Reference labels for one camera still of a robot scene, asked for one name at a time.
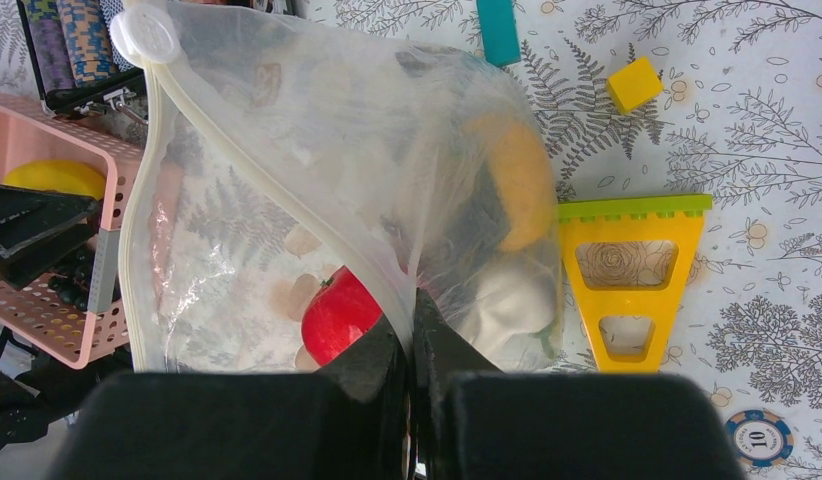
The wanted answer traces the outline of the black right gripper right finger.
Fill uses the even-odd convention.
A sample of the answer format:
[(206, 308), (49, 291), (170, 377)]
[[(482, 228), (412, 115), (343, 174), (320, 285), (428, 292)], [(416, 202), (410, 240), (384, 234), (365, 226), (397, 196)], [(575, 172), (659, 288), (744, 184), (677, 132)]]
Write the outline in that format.
[(665, 374), (506, 373), (419, 290), (416, 450), (431, 479), (739, 479), (719, 417)]

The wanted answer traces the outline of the black toy grapes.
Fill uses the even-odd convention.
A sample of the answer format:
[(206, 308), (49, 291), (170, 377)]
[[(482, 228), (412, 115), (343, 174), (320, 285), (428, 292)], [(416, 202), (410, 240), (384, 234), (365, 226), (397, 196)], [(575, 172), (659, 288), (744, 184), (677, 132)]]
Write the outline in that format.
[(57, 294), (59, 301), (80, 312), (88, 310), (92, 265), (87, 263), (63, 263), (54, 266), (47, 281), (50, 290)]

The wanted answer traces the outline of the yellow toy banana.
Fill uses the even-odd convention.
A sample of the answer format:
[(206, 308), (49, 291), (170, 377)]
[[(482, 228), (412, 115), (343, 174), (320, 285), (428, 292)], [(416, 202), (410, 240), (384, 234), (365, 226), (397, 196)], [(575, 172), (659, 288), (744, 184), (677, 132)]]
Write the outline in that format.
[(106, 178), (87, 164), (59, 159), (33, 161), (8, 172), (3, 184), (38, 191), (54, 191), (102, 200)]

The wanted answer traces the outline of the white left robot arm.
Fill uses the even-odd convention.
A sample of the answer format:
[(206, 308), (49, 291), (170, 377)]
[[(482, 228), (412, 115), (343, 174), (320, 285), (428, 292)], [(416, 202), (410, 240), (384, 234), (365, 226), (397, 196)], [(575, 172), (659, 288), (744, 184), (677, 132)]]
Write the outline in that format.
[(0, 451), (130, 368), (119, 233), (90, 196), (0, 185)]

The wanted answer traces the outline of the clear zip top bag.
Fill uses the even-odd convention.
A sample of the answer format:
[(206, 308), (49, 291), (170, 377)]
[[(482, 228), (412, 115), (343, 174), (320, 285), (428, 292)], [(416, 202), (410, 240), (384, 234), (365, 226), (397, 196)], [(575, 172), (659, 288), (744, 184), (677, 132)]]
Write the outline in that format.
[[(301, 367), (306, 303), (343, 266), (410, 350), (419, 290), (457, 331), (494, 259), (560, 257), (556, 222), (526, 248), (498, 248), (462, 296), (432, 296), (401, 259), (390, 213), (426, 88), (396, 56), (454, 48), (179, 1), (129, 1), (110, 27), (148, 94), (119, 252), (137, 370)], [(513, 83), (517, 119), (540, 135), (523, 88), (494, 68)], [(484, 356), (506, 371), (556, 360), (530, 337), (506, 352)]]

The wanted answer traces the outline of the grey toy fish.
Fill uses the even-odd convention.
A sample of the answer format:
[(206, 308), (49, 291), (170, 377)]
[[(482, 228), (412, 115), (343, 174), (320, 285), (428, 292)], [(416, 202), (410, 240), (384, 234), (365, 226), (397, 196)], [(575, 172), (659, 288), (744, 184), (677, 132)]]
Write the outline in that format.
[(511, 227), (490, 165), (519, 116), (516, 92), (504, 73), (454, 49), (396, 58), (426, 90), (390, 213), (395, 243), (432, 296), (462, 296)]

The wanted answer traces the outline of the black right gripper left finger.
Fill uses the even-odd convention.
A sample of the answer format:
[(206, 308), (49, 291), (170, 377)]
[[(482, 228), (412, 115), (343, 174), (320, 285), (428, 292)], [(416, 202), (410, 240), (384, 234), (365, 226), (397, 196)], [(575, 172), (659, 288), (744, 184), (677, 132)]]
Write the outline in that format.
[(312, 373), (133, 373), (86, 400), (51, 479), (403, 479), (409, 367), (386, 320)]

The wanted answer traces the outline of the orange toy fruit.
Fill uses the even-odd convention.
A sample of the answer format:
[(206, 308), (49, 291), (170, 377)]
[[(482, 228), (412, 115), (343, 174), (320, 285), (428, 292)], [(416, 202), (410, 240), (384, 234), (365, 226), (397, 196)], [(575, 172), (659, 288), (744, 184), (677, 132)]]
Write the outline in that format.
[(555, 179), (536, 127), (486, 114), (467, 122), (465, 130), (483, 138), (489, 151), (488, 168), (508, 219), (498, 248), (516, 252), (549, 236), (557, 222)]

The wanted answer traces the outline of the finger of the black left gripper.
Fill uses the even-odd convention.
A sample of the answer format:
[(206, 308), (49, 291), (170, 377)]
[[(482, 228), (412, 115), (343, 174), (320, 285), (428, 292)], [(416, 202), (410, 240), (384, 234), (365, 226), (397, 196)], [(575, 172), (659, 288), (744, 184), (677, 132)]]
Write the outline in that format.
[(17, 291), (97, 232), (95, 198), (0, 184), (0, 284)]

